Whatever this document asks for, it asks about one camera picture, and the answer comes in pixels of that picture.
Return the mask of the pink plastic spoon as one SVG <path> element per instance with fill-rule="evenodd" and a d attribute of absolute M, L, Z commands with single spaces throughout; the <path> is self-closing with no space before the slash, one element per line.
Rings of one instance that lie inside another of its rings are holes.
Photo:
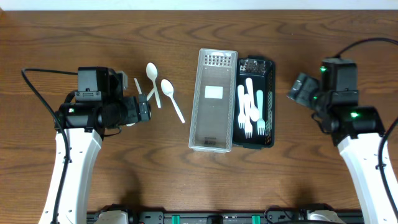
<path fill-rule="evenodd" d="M 259 119 L 259 110 L 258 110 L 258 108 L 256 107 L 256 105 L 255 105 L 255 102 L 254 102 L 254 87 L 253 87 L 253 82 L 252 82 L 252 78 L 247 78 L 246 80 L 245 80 L 245 82 L 246 82 L 246 88 L 247 88 L 247 90 L 248 90 L 248 94 L 249 94 L 249 97 L 250 97 L 250 118 L 251 118 L 251 120 L 252 121 L 254 121 L 254 122 L 256 122 L 256 121 L 258 121 L 258 119 Z"/>

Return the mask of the mint green plastic fork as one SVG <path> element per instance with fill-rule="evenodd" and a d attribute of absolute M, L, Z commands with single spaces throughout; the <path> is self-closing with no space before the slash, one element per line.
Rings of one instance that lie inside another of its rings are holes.
<path fill-rule="evenodd" d="M 263 118 L 264 93 L 262 90 L 258 90 L 256 92 L 256 98 L 257 98 L 257 105 L 259 111 L 259 119 L 257 121 L 257 133 L 260 136 L 264 136 L 265 135 L 265 121 Z"/>

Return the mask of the pale pink plastic fork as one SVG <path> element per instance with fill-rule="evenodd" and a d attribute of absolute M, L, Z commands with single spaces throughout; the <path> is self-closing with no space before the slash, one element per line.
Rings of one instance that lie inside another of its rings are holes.
<path fill-rule="evenodd" d="M 244 112 L 245 112 L 245 125 L 244 132 L 245 138 L 252 138 L 252 124 L 250 121 L 250 112 L 251 112 L 251 101 L 250 96 L 248 94 L 244 94 Z"/>

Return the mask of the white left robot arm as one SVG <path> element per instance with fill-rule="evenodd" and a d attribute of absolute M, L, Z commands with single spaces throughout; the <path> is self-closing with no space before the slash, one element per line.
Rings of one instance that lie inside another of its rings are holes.
<path fill-rule="evenodd" d="M 87 223 L 93 168 L 103 138 L 96 130 L 56 134 L 56 158 L 40 223 Z"/>

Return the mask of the white plastic fork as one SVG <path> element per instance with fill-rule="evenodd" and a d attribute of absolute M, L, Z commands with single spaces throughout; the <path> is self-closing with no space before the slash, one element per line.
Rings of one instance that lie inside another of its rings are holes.
<path fill-rule="evenodd" d="M 239 128 L 244 129 L 245 120 L 246 120 L 244 114 L 244 86 L 238 85 L 237 92 L 238 92 L 238 103 L 239 103 L 238 123 L 239 123 Z"/>

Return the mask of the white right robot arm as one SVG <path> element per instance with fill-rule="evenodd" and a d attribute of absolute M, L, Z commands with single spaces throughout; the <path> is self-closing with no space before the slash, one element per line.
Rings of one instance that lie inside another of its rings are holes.
<path fill-rule="evenodd" d="M 397 223 L 397 179 L 389 158 L 386 132 L 377 109 L 359 105 L 353 82 L 344 89 L 323 90 L 321 82 L 300 73 L 288 97 L 313 110 L 312 119 L 343 158 L 358 196 L 365 223 Z"/>

